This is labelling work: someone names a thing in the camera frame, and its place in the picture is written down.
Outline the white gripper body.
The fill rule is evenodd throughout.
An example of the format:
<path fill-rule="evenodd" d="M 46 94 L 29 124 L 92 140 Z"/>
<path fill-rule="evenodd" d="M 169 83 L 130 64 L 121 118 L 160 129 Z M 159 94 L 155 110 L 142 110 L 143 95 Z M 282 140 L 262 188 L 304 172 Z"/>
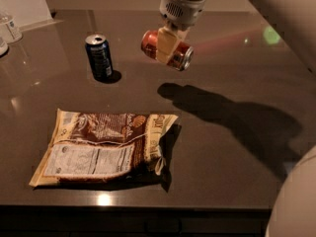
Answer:
<path fill-rule="evenodd" d="M 161 0 L 160 14 L 178 30 L 192 27 L 200 17 L 206 0 Z"/>

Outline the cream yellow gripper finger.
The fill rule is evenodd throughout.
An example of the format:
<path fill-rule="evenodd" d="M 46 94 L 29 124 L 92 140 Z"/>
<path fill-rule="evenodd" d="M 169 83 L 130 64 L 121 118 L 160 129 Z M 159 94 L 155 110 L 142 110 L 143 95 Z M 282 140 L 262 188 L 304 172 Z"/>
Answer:
<path fill-rule="evenodd" d="M 176 33 L 167 27 L 158 30 L 156 42 L 156 58 L 158 61 L 167 64 L 180 43 L 180 38 Z"/>

